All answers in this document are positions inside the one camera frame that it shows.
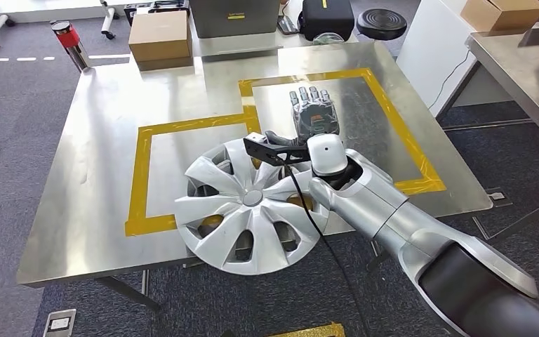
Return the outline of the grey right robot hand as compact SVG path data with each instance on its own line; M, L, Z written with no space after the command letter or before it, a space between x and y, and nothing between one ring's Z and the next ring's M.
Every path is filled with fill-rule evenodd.
M325 133L339 134L340 125L335 105L327 90L315 86L301 86L289 92L292 119L297 136L285 138L274 131L266 131L268 143L283 146L303 146L313 136Z

